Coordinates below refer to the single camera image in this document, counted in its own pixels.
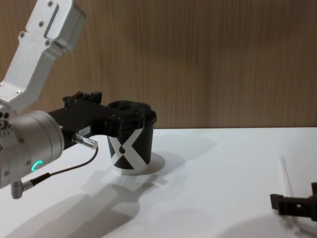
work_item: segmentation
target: wood grain panel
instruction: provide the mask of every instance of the wood grain panel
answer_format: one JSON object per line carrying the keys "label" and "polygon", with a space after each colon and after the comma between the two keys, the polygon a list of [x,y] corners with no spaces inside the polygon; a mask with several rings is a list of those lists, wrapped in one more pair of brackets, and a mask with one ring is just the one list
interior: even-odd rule
{"label": "wood grain panel", "polygon": [[[0,0],[0,78],[35,0]],[[152,105],[157,127],[317,125],[315,0],[76,0],[87,14],[29,110],[76,91]]]}

